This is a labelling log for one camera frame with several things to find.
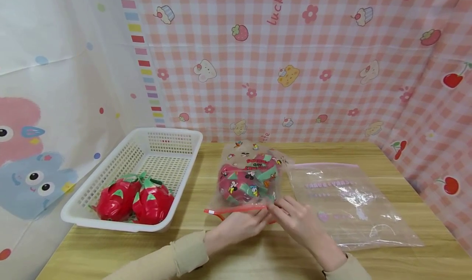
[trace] red dragon fruit toy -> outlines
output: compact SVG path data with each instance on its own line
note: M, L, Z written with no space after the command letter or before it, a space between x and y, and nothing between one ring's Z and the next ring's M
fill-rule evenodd
M174 201L161 181L147 178L134 196L133 211L137 224L156 225L163 221Z
M141 175L126 175L102 190L97 205L91 206L100 219L125 221L131 216L134 196L141 187Z

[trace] white plastic basket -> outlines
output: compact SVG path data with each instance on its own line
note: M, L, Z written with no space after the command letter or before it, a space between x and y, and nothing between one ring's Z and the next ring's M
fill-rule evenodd
M203 140L199 131L168 128L138 128L103 160L69 199L60 213L63 221L90 228L128 232L165 231L174 217ZM124 174L148 175L164 182L174 193L174 202L164 221L157 225L100 220L89 205L96 205L100 192Z

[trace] cartoon eye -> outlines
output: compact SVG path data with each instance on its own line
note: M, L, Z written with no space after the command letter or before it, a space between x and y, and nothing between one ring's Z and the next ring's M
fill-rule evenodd
M54 192L55 186L53 183L44 183L38 188L38 194L40 196L49 196Z
M13 130L6 125L0 125L0 142L10 141L13 137Z
M34 185L37 185L37 184L41 183L43 181L43 178L44 178L43 172L34 171L34 172L30 172L27 175L27 178L26 178L25 182L30 186L34 186Z

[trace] blue cartoon bunny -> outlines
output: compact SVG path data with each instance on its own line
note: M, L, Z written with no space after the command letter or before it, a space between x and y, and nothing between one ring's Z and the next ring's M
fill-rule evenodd
M59 169L63 161L57 152L44 152L1 166L0 206L24 220L50 212L77 182L73 169Z

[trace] hand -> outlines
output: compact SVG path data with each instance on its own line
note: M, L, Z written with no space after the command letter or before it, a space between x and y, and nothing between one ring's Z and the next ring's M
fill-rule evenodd
M326 233L311 206L301 205L290 196L275 201L267 209L284 230L316 258L324 271L341 267L347 258Z
M218 227L205 234L204 242L208 256L228 245L256 236L271 219L266 208L230 214Z

